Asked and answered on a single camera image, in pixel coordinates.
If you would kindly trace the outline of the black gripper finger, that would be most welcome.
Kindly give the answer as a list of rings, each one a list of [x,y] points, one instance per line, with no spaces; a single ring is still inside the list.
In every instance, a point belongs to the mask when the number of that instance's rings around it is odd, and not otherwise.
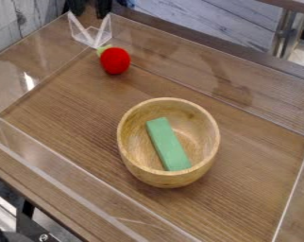
[[[77,16],[85,11],[85,0],[65,0],[64,11],[72,11]]]
[[[112,0],[96,0],[96,13],[100,19],[104,19],[108,13],[112,11]]]

